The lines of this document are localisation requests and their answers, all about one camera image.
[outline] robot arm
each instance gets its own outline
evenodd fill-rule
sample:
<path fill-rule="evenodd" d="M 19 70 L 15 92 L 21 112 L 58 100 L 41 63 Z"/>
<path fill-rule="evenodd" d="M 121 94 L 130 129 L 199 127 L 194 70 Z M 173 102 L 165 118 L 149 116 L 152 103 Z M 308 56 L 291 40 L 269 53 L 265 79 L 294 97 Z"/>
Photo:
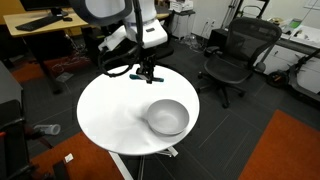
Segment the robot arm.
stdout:
<path fill-rule="evenodd" d="M 122 75 L 129 71 L 133 64 L 139 62 L 138 76 L 148 83 L 152 82 L 154 60 L 144 57 L 141 53 L 167 41 L 167 34 L 156 19 L 154 0 L 70 0 L 70 4 L 84 21 L 92 25 L 108 26 L 123 21 L 124 26 L 108 36 L 99 46 L 102 54 L 106 52 L 105 46 L 112 51 L 125 38 L 136 42 L 136 46 L 127 53 L 100 60 L 100 68 L 104 74 L 110 77 Z M 129 64 L 124 72 L 109 74 L 104 70 L 106 64 L 132 54 L 136 60 Z"/>

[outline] floor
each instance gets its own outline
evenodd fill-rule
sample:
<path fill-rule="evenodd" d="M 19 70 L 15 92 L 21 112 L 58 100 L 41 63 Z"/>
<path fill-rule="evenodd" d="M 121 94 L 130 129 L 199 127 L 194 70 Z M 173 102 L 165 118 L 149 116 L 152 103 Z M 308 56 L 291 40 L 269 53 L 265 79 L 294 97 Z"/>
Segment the floor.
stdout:
<path fill-rule="evenodd" d="M 197 79 L 206 61 L 203 54 L 177 41 L 171 44 L 175 53 L 161 61 L 180 71 L 194 86 L 205 84 Z M 28 123 L 61 125 L 58 136 L 47 138 L 53 145 L 81 131 L 76 116 L 77 101 L 84 88 L 101 73 L 91 65 L 73 74 L 60 83 L 64 91 L 59 95 L 50 92 L 45 79 L 22 84 Z M 264 76 L 254 74 L 241 86 L 247 89 L 247 94 L 239 98 L 230 92 L 228 109 L 222 108 L 214 90 L 201 93 L 198 122 L 175 146 L 178 156 L 147 156 L 144 179 L 237 179 L 276 109 L 320 130 L 319 109 L 297 100 L 288 91 L 269 86 Z M 31 157 L 46 150 L 37 141 L 28 145 Z M 139 157 L 120 157 L 136 179 Z"/>

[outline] computer monitor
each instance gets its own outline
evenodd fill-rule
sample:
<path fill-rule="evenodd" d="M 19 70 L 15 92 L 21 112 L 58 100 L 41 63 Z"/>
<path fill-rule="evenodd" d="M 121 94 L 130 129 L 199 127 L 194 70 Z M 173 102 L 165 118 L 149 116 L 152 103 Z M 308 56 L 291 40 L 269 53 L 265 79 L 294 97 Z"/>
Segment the computer monitor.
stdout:
<path fill-rule="evenodd" d="M 71 7 L 68 0 L 20 0 L 26 11 L 51 10 L 54 16 L 67 16 L 68 13 L 61 8 Z"/>

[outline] silver bowl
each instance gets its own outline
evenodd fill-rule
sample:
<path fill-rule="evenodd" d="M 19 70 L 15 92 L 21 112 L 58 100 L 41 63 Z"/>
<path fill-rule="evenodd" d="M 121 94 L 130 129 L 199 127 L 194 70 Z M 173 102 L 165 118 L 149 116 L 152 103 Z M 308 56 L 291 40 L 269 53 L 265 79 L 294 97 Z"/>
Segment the silver bowl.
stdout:
<path fill-rule="evenodd" d="M 150 105 L 147 111 L 149 126 L 165 135 L 181 133 L 189 123 L 189 113 L 179 102 L 163 99 Z"/>

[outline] office chair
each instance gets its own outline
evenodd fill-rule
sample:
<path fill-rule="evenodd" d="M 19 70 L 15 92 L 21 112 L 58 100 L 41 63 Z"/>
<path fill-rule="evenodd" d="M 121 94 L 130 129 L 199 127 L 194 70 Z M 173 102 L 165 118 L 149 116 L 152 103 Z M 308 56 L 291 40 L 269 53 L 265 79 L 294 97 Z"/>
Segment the office chair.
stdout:
<path fill-rule="evenodd" d="M 223 52 L 214 49 L 214 55 L 204 64 L 207 73 L 199 72 L 198 78 L 207 77 L 217 83 L 221 89 L 228 108 L 230 101 L 226 87 L 238 90 L 239 96 L 245 95 L 245 90 L 235 86 L 250 78 L 253 74 L 253 64 L 257 57 L 268 47 L 274 45 L 281 36 L 281 29 L 267 21 L 253 18 L 238 18 L 230 23 L 228 37 Z M 197 88 L 197 92 L 210 86 Z"/>

